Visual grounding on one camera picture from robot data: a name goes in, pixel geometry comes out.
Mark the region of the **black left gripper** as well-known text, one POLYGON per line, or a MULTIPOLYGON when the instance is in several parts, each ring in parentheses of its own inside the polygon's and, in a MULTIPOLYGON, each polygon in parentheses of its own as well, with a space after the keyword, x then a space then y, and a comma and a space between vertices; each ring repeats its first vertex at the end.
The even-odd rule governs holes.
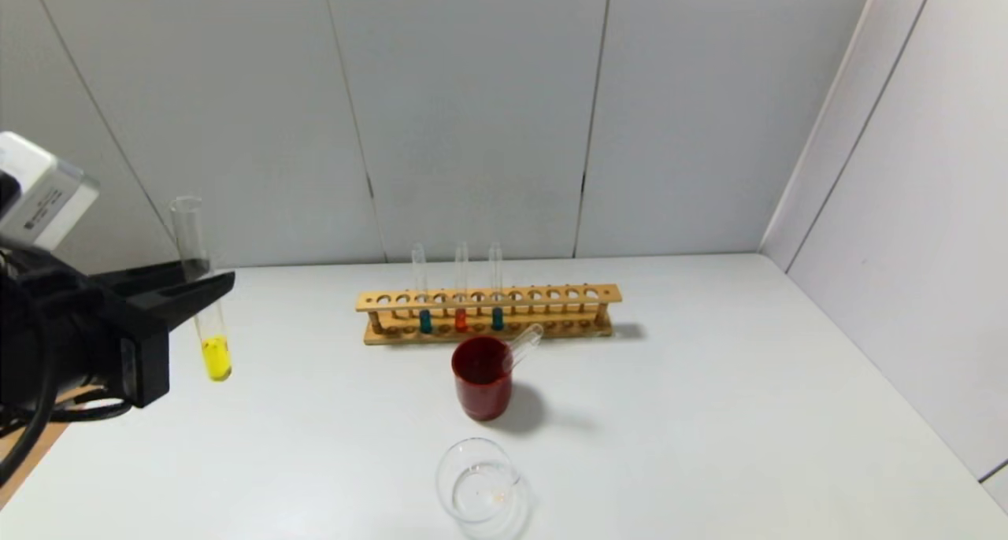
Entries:
POLYGON ((131 407, 165 396, 170 331, 234 288, 234 272, 210 273, 208 260, 183 259, 3 278, 3 406, 52 409, 88 383, 131 407))

